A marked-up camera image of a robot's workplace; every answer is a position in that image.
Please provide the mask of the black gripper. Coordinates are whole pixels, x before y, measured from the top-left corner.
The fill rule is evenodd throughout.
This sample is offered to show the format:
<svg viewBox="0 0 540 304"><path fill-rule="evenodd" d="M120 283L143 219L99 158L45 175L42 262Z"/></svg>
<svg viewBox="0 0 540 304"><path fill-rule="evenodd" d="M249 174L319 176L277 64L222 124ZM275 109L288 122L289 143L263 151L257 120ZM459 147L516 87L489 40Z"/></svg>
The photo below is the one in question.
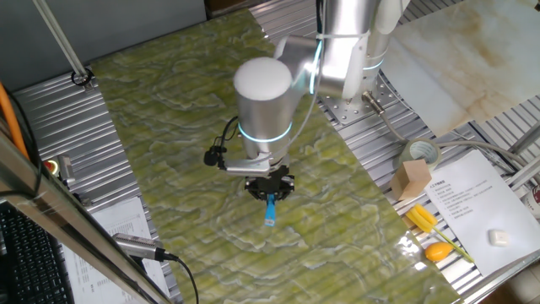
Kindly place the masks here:
<svg viewBox="0 0 540 304"><path fill-rule="evenodd" d="M294 176L289 174L287 166L280 166L268 177L247 177L245 190L254 198L266 201L269 194L274 194L277 201L286 199L294 191Z"/></svg>

